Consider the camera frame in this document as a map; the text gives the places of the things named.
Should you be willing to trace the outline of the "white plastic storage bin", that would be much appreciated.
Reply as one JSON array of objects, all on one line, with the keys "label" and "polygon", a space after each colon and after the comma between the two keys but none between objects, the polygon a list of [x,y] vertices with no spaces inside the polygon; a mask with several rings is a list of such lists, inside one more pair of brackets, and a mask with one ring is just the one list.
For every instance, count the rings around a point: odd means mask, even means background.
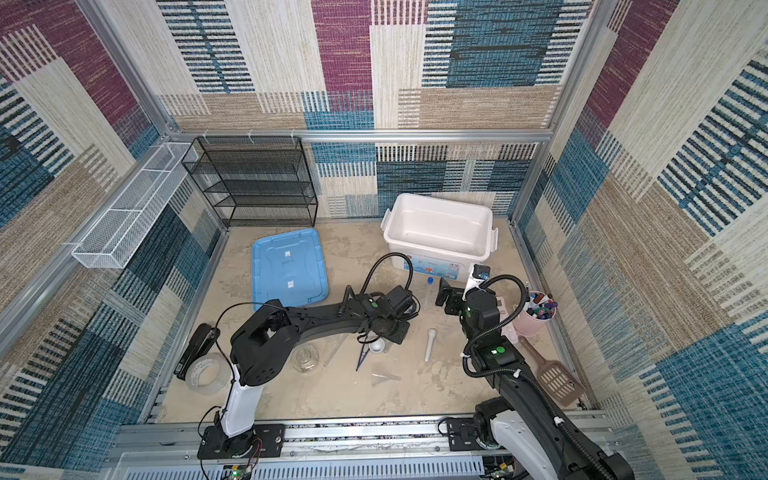
[{"label": "white plastic storage bin", "polygon": [[403,193],[380,228],[389,249],[407,255],[416,273],[464,282],[474,264],[498,248],[492,211],[441,198]]}]

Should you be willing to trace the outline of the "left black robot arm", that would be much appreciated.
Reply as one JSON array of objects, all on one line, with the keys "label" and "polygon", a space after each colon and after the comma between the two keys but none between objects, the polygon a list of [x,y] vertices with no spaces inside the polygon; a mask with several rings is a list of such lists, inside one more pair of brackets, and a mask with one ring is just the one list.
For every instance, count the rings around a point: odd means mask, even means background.
[{"label": "left black robot arm", "polygon": [[376,264],[390,257],[405,262],[408,277],[386,294],[367,290],[375,273],[370,270],[361,290],[356,292],[348,286],[336,304],[286,307],[277,299],[257,304],[259,309],[230,339],[231,386],[214,423],[201,434],[200,461],[243,458],[266,447],[254,427],[258,398],[263,386],[282,371],[295,347],[340,334],[357,335],[365,348],[379,340],[398,345],[404,341],[420,303],[411,291],[411,258],[390,252]]}]

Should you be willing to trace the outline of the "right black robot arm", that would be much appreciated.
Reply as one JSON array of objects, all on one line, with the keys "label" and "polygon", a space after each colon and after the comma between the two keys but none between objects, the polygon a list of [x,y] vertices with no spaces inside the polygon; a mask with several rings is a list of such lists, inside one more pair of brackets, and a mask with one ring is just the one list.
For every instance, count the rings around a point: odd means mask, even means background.
[{"label": "right black robot arm", "polygon": [[439,283],[435,304],[457,316],[467,336],[464,373],[498,392],[476,406],[478,440],[507,450],[532,479],[633,479],[628,461],[601,449],[568,418],[502,334],[529,298],[524,282],[510,274],[471,278],[465,288]]}]

